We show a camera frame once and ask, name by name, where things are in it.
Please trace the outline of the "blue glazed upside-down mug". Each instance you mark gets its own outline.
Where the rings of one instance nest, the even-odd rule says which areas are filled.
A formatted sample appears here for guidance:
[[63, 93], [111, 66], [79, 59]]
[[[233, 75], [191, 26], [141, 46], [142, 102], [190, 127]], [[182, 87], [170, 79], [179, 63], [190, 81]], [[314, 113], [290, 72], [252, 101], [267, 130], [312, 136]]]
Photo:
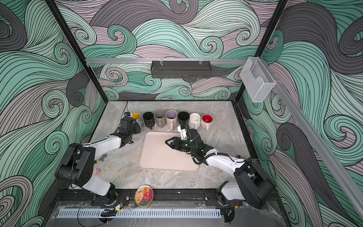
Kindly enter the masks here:
[[142, 131], [144, 129], [144, 123], [143, 123], [143, 119], [142, 119], [141, 114], [140, 113], [133, 113], [132, 118], [136, 120], [136, 122], [140, 126], [140, 130]]

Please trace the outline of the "black speckled upside-down mug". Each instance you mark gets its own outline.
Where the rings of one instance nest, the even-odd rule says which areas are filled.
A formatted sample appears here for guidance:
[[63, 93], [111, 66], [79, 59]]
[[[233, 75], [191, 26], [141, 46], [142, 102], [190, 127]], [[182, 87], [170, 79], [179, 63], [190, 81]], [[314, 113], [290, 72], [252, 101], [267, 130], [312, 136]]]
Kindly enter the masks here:
[[142, 116], [144, 124], [147, 128], [149, 128], [150, 130], [153, 129], [153, 127], [155, 126], [155, 117], [154, 114], [152, 112], [145, 112]]

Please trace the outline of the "pink upside-down mug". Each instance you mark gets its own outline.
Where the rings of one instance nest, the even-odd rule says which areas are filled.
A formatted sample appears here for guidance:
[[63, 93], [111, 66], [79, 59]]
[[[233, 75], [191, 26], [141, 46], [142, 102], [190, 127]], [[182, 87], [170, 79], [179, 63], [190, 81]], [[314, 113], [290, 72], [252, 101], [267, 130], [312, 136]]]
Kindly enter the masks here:
[[167, 130], [172, 131], [178, 127], [178, 113], [175, 110], [169, 110], [165, 114]]

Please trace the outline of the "black mug white base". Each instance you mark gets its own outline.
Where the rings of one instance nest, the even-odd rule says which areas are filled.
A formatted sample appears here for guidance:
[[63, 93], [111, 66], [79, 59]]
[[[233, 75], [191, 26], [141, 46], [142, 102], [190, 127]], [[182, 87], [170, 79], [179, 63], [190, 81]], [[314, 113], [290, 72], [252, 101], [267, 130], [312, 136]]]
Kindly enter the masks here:
[[179, 125], [187, 125], [190, 119], [190, 114], [188, 112], [182, 111], [177, 115]]

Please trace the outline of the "grey upside-down mug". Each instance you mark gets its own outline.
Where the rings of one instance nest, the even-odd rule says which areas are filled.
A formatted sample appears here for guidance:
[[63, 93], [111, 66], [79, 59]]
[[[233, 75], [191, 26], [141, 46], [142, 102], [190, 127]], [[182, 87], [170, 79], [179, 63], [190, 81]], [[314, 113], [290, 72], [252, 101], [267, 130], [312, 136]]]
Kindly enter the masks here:
[[155, 112], [154, 116], [157, 127], [163, 128], [166, 125], [165, 112], [162, 110], [158, 110]]

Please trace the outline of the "cream mug red inside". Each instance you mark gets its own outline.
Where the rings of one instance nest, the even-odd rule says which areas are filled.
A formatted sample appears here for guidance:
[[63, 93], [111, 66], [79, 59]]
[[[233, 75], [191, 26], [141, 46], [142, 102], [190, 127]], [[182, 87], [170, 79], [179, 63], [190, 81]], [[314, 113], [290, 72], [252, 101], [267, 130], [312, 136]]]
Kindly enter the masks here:
[[202, 117], [201, 117], [201, 127], [205, 130], [209, 130], [212, 123], [213, 123], [213, 116], [209, 115], [209, 114], [204, 114]]

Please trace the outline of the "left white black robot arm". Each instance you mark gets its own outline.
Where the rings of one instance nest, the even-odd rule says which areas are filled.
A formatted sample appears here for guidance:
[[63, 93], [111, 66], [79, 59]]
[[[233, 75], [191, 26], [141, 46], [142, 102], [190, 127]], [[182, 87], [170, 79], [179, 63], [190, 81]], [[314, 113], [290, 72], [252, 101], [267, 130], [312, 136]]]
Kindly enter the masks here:
[[94, 173], [96, 159], [109, 151], [131, 144], [134, 134], [141, 132], [140, 125], [132, 117], [124, 117], [116, 132], [94, 143], [68, 146], [55, 172], [58, 180], [74, 184], [96, 195], [114, 197], [114, 185]]

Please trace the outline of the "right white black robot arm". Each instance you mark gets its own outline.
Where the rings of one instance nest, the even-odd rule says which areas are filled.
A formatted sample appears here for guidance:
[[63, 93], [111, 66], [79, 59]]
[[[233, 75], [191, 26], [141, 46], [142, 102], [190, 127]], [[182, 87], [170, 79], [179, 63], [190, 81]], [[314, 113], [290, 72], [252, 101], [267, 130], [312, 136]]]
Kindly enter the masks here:
[[226, 181], [218, 188], [222, 194], [221, 204], [225, 200], [239, 200], [260, 209], [275, 191], [272, 178], [258, 160], [235, 158], [220, 152], [205, 144], [196, 129], [181, 129], [180, 135], [166, 140], [165, 144], [171, 149], [191, 155], [192, 161], [197, 165], [217, 167], [235, 178], [235, 183]]

